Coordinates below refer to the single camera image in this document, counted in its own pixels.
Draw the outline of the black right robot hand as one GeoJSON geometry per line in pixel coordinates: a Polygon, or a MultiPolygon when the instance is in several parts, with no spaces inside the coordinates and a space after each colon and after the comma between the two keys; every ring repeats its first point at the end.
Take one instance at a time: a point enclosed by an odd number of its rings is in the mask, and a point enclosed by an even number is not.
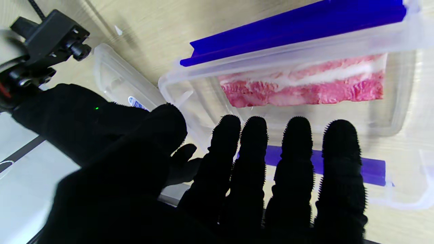
{"type": "Polygon", "coordinates": [[[42,136],[80,167],[96,162],[149,162],[162,166],[165,186],[190,182],[201,160],[193,144],[183,145],[186,122],[166,103],[149,111],[109,102],[73,84],[59,84],[23,99],[12,118],[42,136]]]}

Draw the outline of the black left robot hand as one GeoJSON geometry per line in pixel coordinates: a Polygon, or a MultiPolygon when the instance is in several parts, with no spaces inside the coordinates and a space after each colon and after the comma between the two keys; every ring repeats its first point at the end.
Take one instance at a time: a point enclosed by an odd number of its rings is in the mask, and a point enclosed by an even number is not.
{"type": "Polygon", "coordinates": [[[311,219],[313,138],[305,117],[289,120],[264,205],[267,123],[225,115],[208,153],[186,138],[172,104],[154,109],[137,132],[62,179],[40,244],[362,244],[367,190],[356,128],[330,122],[324,173],[311,219]]]}

